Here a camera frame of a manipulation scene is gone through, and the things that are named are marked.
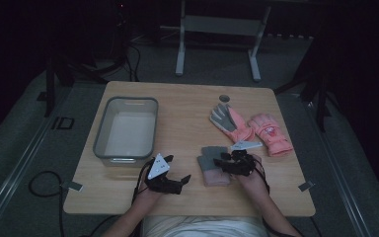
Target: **table top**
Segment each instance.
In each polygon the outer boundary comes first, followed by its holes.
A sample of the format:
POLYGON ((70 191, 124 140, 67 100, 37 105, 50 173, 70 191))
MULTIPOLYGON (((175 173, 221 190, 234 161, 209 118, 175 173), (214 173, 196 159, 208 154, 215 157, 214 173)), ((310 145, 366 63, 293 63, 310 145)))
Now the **table top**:
MULTIPOLYGON (((67 213, 122 214, 131 205, 140 168, 106 167, 93 152, 94 141, 107 100, 112 97, 153 97, 159 102, 153 155, 174 155, 167 175, 180 180, 191 175, 180 195, 164 195, 150 215, 258 215, 236 180, 227 187, 205 187, 196 157, 204 146, 227 146, 233 142, 210 120, 219 96, 230 97, 232 106, 245 120, 258 113, 275 116, 290 141, 285 122, 271 89, 144 82, 110 82, 102 97, 73 181, 82 192, 69 191, 67 213)), ((267 156, 266 147, 249 149, 263 158, 270 196, 286 216, 312 216, 315 207, 295 152, 280 157, 267 156)))

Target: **dark background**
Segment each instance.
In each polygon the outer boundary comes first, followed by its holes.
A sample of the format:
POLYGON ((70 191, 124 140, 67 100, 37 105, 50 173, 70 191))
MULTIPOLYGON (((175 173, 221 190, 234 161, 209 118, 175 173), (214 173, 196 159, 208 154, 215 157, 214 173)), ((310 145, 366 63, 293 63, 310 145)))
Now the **dark background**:
MULTIPOLYGON (((92 65, 95 57, 115 56, 107 45, 124 20, 154 39, 159 25, 180 23, 179 1, 132 2, 0 0, 0 123, 55 51, 92 65)), ((188 11, 242 18, 255 17, 258 11, 250 7, 256 6, 254 1, 233 7, 229 2, 205 2, 191 2, 188 11)), ((328 65, 334 69, 330 89, 379 180, 379 1, 347 7, 337 1, 273 3, 266 32, 286 39, 320 36, 315 41, 334 46, 337 63, 328 65), (323 25, 329 30, 320 32, 323 25)), ((314 56, 317 61, 326 57, 314 56)))

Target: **glove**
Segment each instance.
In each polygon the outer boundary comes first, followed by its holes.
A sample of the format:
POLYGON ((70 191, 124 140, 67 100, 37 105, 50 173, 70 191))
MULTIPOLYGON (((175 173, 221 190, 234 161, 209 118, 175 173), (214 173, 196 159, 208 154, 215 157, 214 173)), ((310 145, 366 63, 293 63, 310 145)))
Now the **glove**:
POLYGON ((282 134, 278 123, 272 115, 255 115, 248 121, 248 124, 267 146, 269 156, 283 156, 293 150, 293 146, 282 134))
POLYGON ((251 127, 246 126, 243 118, 229 105, 218 104, 211 112, 210 120, 222 130, 233 142, 253 140, 255 133, 251 127))
POLYGON ((204 177, 204 185, 211 186, 227 186, 230 184, 230 176, 221 168, 214 165, 214 158, 221 159, 221 153, 226 153, 227 148, 223 146, 207 146, 201 148, 201 156, 197 157, 198 164, 201 167, 204 177))

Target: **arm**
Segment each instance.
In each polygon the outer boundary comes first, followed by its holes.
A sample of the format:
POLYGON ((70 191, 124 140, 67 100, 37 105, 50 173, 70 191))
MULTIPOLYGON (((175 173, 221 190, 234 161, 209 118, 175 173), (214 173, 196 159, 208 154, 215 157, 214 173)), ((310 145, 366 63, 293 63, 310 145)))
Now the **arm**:
POLYGON ((104 233, 104 237, 129 236, 144 216, 153 209, 162 194, 150 191, 146 188, 146 184, 141 182, 139 189, 140 193, 137 195, 131 208, 123 214, 106 233, 104 233))
MULTIPOLYGON (((260 164, 257 164, 257 169, 262 170, 260 164)), ((275 231, 292 236, 301 236, 297 230, 288 222, 285 216, 281 213, 278 206, 269 196, 265 182, 256 171, 248 177, 236 176, 241 186, 253 202, 255 208, 261 213, 266 223, 275 231)))

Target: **pink glove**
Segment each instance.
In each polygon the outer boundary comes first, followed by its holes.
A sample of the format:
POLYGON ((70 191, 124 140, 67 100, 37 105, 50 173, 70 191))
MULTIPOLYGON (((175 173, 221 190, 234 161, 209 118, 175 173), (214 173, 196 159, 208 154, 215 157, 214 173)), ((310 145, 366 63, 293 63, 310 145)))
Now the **pink glove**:
POLYGON ((255 138, 254 130, 246 126, 245 120, 227 104, 218 104, 211 112, 210 120, 235 143, 255 138))
POLYGON ((282 134, 278 122, 272 115, 255 115, 252 120, 248 121, 248 124, 268 147, 269 156, 283 156, 293 150, 293 146, 282 134))

